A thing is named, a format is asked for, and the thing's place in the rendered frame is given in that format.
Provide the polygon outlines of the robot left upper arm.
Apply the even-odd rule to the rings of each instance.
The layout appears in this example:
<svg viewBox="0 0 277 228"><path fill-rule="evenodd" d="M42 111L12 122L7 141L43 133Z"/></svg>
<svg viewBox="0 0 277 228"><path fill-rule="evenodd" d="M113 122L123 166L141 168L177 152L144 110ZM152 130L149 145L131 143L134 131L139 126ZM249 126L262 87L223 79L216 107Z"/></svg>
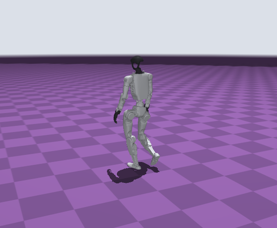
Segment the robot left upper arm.
<svg viewBox="0 0 277 228"><path fill-rule="evenodd" d="M130 86L130 83L132 83L133 81L133 75L130 75L130 76L126 76L124 78L124 86L123 86L123 97L122 99L128 99L128 91L129 91L129 86Z"/></svg>

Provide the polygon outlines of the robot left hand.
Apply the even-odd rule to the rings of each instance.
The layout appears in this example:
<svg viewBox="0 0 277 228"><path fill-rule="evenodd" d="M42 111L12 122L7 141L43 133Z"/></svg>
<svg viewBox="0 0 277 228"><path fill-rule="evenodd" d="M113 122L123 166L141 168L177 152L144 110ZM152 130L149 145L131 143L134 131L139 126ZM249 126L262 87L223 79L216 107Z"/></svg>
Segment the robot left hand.
<svg viewBox="0 0 277 228"><path fill-rule="evenodd" d="M120 110L118 110L117 112L115 111L115 114L114 114L114 122L117 124L117 116L118 116L118 114L120 114Z"/></svg>

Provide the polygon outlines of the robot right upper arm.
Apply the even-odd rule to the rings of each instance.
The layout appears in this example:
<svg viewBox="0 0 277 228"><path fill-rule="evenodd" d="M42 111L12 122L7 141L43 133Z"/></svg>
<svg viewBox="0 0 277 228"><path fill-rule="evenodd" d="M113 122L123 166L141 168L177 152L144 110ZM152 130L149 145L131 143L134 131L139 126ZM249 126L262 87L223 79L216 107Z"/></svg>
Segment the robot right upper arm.
<svg viewBox="0 0 277 228"><path fill-rule="evenodd" d="M153 83L152 83L153 76L150 73L147 73L147 74L149 76L149 94L148 95L150 95L153 92Z"/></svg>

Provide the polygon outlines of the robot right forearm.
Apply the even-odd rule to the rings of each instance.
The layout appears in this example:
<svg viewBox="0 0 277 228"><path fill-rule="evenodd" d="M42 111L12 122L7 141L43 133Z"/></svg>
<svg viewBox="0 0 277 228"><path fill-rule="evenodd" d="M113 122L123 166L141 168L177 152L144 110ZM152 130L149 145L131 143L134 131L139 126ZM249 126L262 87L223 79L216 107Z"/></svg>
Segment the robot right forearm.
<svg viewBox="0 0 277 228"><path fill-rule="evenodd" d="M152 93L150 95L148 95L148 98L145 100L145 107L147 107L147 108L149 107L151 97L152 97Z"/></svg>

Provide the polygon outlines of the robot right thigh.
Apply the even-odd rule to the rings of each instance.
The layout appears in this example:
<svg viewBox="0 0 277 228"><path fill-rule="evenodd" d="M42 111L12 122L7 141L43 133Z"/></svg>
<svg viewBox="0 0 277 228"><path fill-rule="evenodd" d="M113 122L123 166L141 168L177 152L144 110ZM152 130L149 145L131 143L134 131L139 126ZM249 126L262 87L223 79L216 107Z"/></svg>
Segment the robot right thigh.
<svg viewBox="0 0 277 228"><path fill-rule="evenodd" d="M147 125L147 120L150 119L150 114L148 111L145 112L145 117L139 117L138 118L138 140L142 141L142 139L145 139L144 131Z"/></svg>

